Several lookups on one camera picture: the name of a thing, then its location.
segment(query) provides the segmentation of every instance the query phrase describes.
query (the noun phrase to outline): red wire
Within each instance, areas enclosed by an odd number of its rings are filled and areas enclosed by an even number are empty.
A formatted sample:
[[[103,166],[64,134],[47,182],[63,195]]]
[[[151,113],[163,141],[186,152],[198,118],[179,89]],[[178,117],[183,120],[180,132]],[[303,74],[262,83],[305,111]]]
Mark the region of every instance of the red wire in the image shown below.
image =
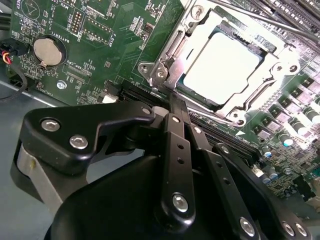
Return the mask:
[[[1,55],[3,56],[3,55],[6,54],[6,53],[7,53],[6,51],[2,51]],[[7,60],[7,62],[8,62],[9,64],[12,63],[12,62],[11,62],[11,59],[9,58],[9,56],[6,56],[5,59]]]

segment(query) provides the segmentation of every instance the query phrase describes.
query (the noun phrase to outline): motherboard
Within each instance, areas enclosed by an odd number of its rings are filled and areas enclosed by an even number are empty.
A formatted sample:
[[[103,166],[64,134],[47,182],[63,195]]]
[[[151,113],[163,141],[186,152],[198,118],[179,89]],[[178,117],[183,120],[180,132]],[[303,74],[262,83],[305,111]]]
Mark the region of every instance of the motherboard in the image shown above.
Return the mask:
[[[318,36],[317,0],[230,3]],[[15,0],[10,30],[30,45],[12,61],[46,95],[88,105],[117,101],[110,86],[169,89],[209,138],[257,150],[277,196],[320,177],[320,47],[302,36],[207,0]]]

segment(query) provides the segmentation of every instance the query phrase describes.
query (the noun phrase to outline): cable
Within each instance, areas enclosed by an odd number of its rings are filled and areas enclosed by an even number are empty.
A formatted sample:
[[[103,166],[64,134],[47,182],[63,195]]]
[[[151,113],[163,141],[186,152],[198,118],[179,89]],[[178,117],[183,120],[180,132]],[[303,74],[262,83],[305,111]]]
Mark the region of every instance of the cable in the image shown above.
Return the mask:
[[[15,99],[16,97],[20,96],[23,91],[25,91],[28,87],[28,79],[26,78],[26,76],[24,75],[24,73],[21,71],[21,69],[13,64],[9,58],[9,53],[8,52],[2,52],[2,59],[5,63],[9,64],[10,65],[10,68],[15,71],[16,74],[19,75],[19,77],[21,78],[22,80],[22,85],[20,87],[20,89],[18,91],[16,91],[13,95],[11,96],[6,96],[6,97],[1,97],[0,98],[0,103],[5,103],[5,102],[8,102],[8,101],[11,101],[13,99]]]
[[[302,31],[302,30],[297,29],[295,27],[283,24],[281,22],[277,22],[277,21],[272,20],[272,19],[270,19],[268,17],[261,16],[259,14],[247,11],[247,10],[241,8],[241,7],[237,7],[235,5],[232,5],[230,3],[227,3],[227,2],[224,2],[224,1],[221,1],[221,0],[208,0],[208,1],[212,2],[212,3],[215,3],[215,4],[218,4],[218,5],[221,5],[221,6],[225,7],[225,8],[234,10],[236,12],[248,15],[248,16],[250,16],[252,18],[264,21],[264,22],[266,22],[268,24],[272,24],[272,25],[277,26],[279,28],[282,28],[282,29],[284,29],[284,30],[286,30],[288,32],[291,32],[293,34],[297,34],[297,35],[300,35],[300,36],[302,36],[302,37],[304,37],[306,39],[309,39],[309,40],[315,42],[317,45],[320,45],[320,38],[316,37],[315,35],[313,35],[311,33],[306,32],[306,31]]]
[[[2,59],[6,64],[8,64],[8,65],[11,64],[11,59],[9,58],[9,53],[8,52],[2,53]]]

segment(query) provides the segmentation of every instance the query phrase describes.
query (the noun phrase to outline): black cable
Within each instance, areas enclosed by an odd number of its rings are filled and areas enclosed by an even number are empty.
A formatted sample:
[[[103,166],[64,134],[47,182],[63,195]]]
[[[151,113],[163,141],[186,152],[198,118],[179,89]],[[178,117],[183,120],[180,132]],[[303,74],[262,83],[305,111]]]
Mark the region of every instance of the black cable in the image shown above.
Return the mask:
[[[18,96],[20,96],[23,91],[25,91],[28,87],[28,79],[26,78],[26,76],[24,75],[24,73],[21,71],[21,69],[15,65],[15,64],[10,64],[10,68],[15,71],[19,77],[21,78],[22,80],[22,86],[19,88],[18,91],[16,91],[13,95],[11,96],[6,96],[6,97],[1,97],[0,98],[0,103],[5,103],[5,102],[8,102],[8,101],[11,101],[15,98],[17,98]]]
[[[11,14],[0,12],[0,21],[10,22],[11,21]]]
[[[225,7],[225,8],[234,10],[236,12],[248,15],[248,16],[250,16],[252,18],[259,19],[259,20],[264,21],[264,22],[266,22],[268,24],[272,24],[272,25],[277,26],[279,28],[282,28],[282,29],[284,29],[284,30],[286,30],[288,32],[291,32],[293,34],[297,34],[297,35],[300,35],[300,36],[302,36],[302,37],[304,37],[306,39],[309,39],[312,42],[315,42],[318,46],[320,45],[320,38],[318,38],[317,36],[315,36],[315,35],[313,35],[311,33],[306,32],[306,31],[302,31],[302,30],[297,29],[295,27],[283,24],[281,22],[277,22],[277,21],[272,20],[272,19],[270,19],[268,17],[261,16],[259,14],[247,11],[247,10],[241,8],[241,7],[237,7],[235,5],[229,4],[229,3],[221,1],[221,0],[208,0],[208,1],[212,2],[212,3],[215,3],[215,4],[218,4],[218,5],[221,5],[221,6]]]

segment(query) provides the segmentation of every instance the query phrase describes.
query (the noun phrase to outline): silver screw head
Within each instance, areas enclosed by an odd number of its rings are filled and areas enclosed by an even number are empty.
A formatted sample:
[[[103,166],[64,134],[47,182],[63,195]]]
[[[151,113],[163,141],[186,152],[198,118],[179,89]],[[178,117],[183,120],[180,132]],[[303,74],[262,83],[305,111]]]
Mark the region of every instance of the silver screw head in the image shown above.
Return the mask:
[[[295,231],[292,229],[292,227],[286,223],[286,222],[283,222],[282,223],[283,227],[284,227],[284,230],[290,235],[290,236],[294,236],[295,235]]]
[[[196,21],[203,19],[205,14],[205,8],[200,5],[195,5],[191,10],[191,16]]]
[[[246,234],[248,234],[250,237],[253,237],[256,234],[255,229],[252,226],[252,224],[244,217],[240,218],[240,225],[241,225],[241,228],[243,229],[243,231]]]
[[[158,68],[156,71],[156,75],[158,78],[163,79],[166,77],[166,72],[162,68]]]
[[[185,213],[186,211],[188,211],[188,208],[189,208],[188,202],[180,194],[176,194],[173,196],[172,203],[179,212]]]
[[[70,145],[79,150],[83,150],[88,147],[88,141],[84,136],[81,135],[74,135],[69,140]]]
[[[148,67],[146,65],[142,65],[142,66],[140,66],[140,70],[141,70],[141,72],[146,74],[148,72]]]
[[[200,133],[201,133],[201,129],[198,128],[197,126],[195,126],[193,129],[195,130],[195,132],[196,132],[197,134],[200,134]]]
[[[228,148],[226,148],[225,146],[222,146],[221,149],[226,153],[226,154],[229,154],[229,150]]]
[[[67,84],[65,81],[59,80],[56,82],[56,87],[60,90],[64,90],[67,88]]]
[[[299,233],[302,234],[302,236],[304,237],[308,236],[306,230],[299,223],[295,223],[295,226],[298,229]]]
[[[52,119],[47,119],[41,122],[41,127],[48,132],[55,132],[60,129],[60,124]]]
[[[180,123],[180,119],[179,119],[179,118],[173,116],[172,119],[173,119],[173,121],[175,121],[176,123]]]

